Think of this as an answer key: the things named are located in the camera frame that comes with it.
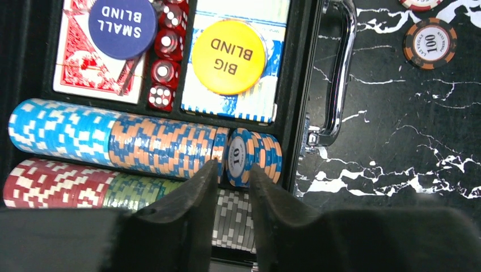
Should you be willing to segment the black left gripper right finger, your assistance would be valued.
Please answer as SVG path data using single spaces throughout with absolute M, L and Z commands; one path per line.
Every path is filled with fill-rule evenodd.
M 254 165 L 250 200 L 260 271 L 479 271 L 479 231 L 448 207 L 319 213 Z

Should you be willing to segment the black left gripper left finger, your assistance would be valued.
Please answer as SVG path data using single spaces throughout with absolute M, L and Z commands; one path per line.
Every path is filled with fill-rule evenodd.
M 137 212 L 112 209 L 1 211 L 2 271 L 208 271 L 217 168 Z

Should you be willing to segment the yellow big blind button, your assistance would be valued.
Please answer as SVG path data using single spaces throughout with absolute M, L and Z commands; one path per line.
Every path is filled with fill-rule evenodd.
M 241 20 L 225 19 L 209 25 L 192 49 L 198 80 L 220 95 L 235 95 L 251 88 L 260 79 L 266 63 L 262 37 Z

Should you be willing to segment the blue small blind button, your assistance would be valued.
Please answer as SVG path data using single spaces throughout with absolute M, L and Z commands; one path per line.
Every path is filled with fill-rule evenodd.
M 149 1 L 97 0 L 88 17 L 93 43 L 117 60 L 130 60 L 146 52 L 157 29 L 157 11 Z

